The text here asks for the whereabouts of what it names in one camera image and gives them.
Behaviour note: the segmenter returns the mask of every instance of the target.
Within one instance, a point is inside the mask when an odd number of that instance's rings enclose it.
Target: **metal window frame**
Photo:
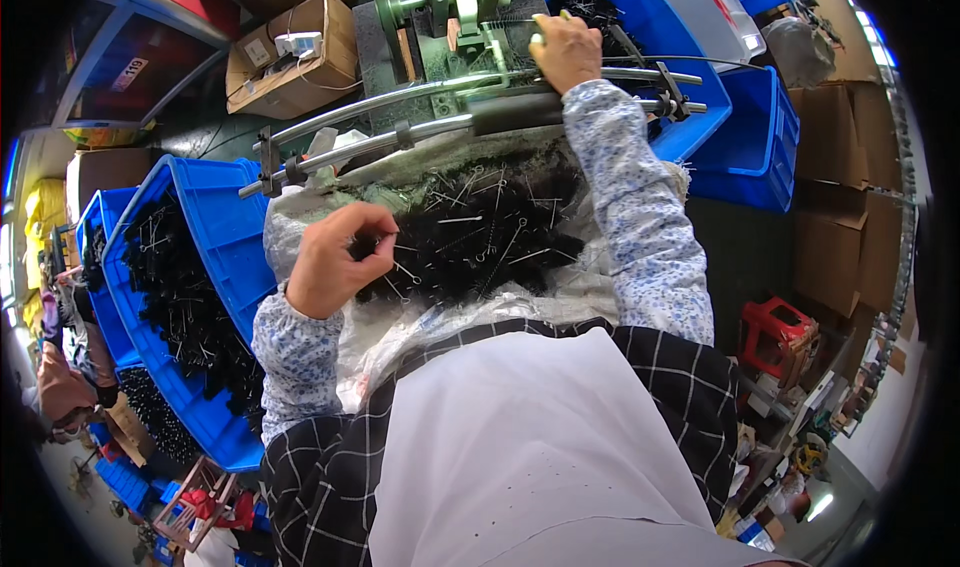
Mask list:
[[[114,7],[113,12],[94,36],[90,46],[86,49],[83,56],[79,57],[76,68],[70,75],[70,81],[67,84],[60,103],[56,107],[51,127],[54,129],[69,129],[73,127],[123,127],[123,128],[141,128],[147,125],[161,109],[166,106],[177,94],[182,92],[187,85],[194,79],[210,69],[218,61],[222,60],[230,49],[233,42],[230,37],[220,31],[210,23],[204,21],[197,15],[194,15],[186,8],[176,4],[171,0],[97,0],[104,4]],[[73,110],[77,99],[84,90],[84,84],[90,78],[90,74],[96,69],[97,63],[103,57],[110,44],[113,43],[117,34],[123,28],[127,21],[134,15],[141,15],[152,19],[173,29],[186,33],[187,35],[200,40],[201,42],[212,46],[216,51],[213,52],[205,61],[199,64],[180,80],[170,91],[155,104],[150,111],[139,121],[117,121],[101,119],[71,119],[70,112]]]

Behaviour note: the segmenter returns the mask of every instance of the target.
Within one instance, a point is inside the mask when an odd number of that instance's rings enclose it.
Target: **metal rail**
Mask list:
[[[431,93],[454,92],[457,90],[473,88],[486,82],[496,83],[499,82],[503,76],[522,77],[536,75],[538,73],[540,73],[538,69],[523,69],[518,71],[510,71],[507,73],[468,75],[467,77],[460,77],[458,79],[434,81],[422,84],[420,86],[415,86],[413,88],[395,90],[393,92],[367,98],[366,100],[354,102],[354,104],[348,104],[339,109],[330,111],[329,113],[318,115],[317,117],[309,118],[303,123],[298,123],[292,127],[284,129],[283,131],[273,134],[270,136],[270,141],[276,145],[281,145],[284,142],[295,140],[300,136],[312,134],[324,127],[327,127],[328,125],[345,121],[349,118],[362,115],[368,111],[379,109],[390,104],[394,104],[395,102],[401,102],[402,100],[412,100],[414,98],[426,96]],[[605,67],[601,69],[601,74],[605,79],[637,79],[642,81],[658,81],[661,79],[660,73],[654,69]],[[696,75],[684,75],[682,73],[671,73],[671,75],[679,84],[700,86],[704,82],[701,77],[697,77]],[[258,141],[253,145],[253,152],[259,151],[260,142]]]
[[[643,110],[648,113],[656,111],[662,106],[659,100],[638,100],[637,102],[639,102]],[[707,105],[700,102],[688,102],[686,106],[691,113],[705,113],[707,111]],[[432,138],[438,134],[466,130],[472,127],[474,127],[474,117],[472,115],[459,115],[457,117],[442,118],[440,120],[414,125],[410,128],[410,136],[412,140],[416,142]],[[300,163],[298,169],[303,173],[313,173],[317,169],[325,166],[349,161],[353,157],[365,154],[366,152],[387,148],[398,142],[397,132],[391,131],[386,134],[367,138],[363,141],[357,141],[342,148],[330,150],[330,152],[318,154]],[[282,186],[286,179],[286,169],[281,169],[270,177],[274,186]],[[261,182],[255,182],[240,189],[239,194],[241,198],[249,198],[262,189],[263,184]]]

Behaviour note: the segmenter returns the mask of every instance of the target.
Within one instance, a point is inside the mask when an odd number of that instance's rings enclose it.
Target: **dark floor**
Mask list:
[[[227,115],[224,93],[225,66],[213,69],[170,104],[157,119],[150,146],[158,153],[190,159],[255,160],[253,145],[265,125],[278,131],[356,101],[351,93],[314,113],[291,121],[252,115]],[[356,128],[370,133],[366,117],[342,123],[338,129]],[[284,144],[284,156],[302,155],[312,140],[305,136]],[[686,205],[694,231],[706,250],[706,279],[713,300],[716,347],[728,355],[737,351],[740,310],[749,300],[774,293],[788,302],[792,296],[793,217],[714,200],[691,198]]]

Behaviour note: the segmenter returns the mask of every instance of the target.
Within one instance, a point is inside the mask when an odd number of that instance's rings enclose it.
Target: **number 119 sign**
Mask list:
[[[113,82],[111,89],[114,92],[125,92],[149,62],[150,61],[142,58],[134,58],[131,60],[129,65],[126,66],[126,69],[123,69],[120,76],[117,77],[117,80]]]

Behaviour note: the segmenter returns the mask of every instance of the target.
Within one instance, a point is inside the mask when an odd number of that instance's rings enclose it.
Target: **blue and white floral sleeve cover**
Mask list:
[[[712,346],[707,255],[647,143],[642,106],[608,81],[587,81],[563,96],[563,125],[609,245],[620,325]]]
[[[670,173],[647,144],[640,104],[613,84],[588,81],[563,97],[570,146],[590,183],[594,218],[609,244],[621,326],[714,344],[707,257],[693,237]],[[337,341],[343,315],[312,319],[290,306],[286,284],[261,304],[252,349],[263,365],[263,443],[310,417],[341,410]]]

